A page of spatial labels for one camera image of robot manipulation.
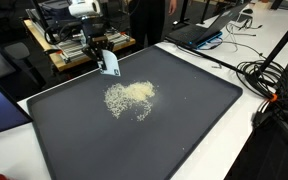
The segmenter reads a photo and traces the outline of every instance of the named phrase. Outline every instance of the white table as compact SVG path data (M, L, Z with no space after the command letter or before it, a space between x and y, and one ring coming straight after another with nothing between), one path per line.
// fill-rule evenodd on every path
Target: white table
M237 42L249 45L267 56L288 30L288 11L254 9L253 17L253 26L262 24L263 27L258 30L246 31L246 33L256 34L256 37L236 36ZM209 25L212 20L214 18L206 21L206 23ZM223 30L223 33L223 37L225 37L227 32ZM173 177L173 179L180 180L223 179L251 134L252 115L257 111L263 99L247 90L239 82L235 72L225 67L222 69L212 68L217 64L185 53L173 44L164 42L157 46L242 87L244 90L243 95L218 121ZM234 66L242 61L259 59L258 55L248 48L239 47L237 52L234 50L234 45L222 44L218 48L204 51L204 53ZM275 62L283 67L287 65L288 44L275 59ZM27 111L25 102L24 100L18 103ZM0 173L16 179L50 179L32 124L0 133Z

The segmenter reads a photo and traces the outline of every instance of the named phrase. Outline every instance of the black mat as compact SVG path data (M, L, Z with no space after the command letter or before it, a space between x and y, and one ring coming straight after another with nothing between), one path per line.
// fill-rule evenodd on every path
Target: black mat
M122 77L96 71L28 101L52 179L168 179L242 94L158 47L120 61L120 70ZM141 122L134 109L115 119L104 91L134 81L156 87L152 112Z

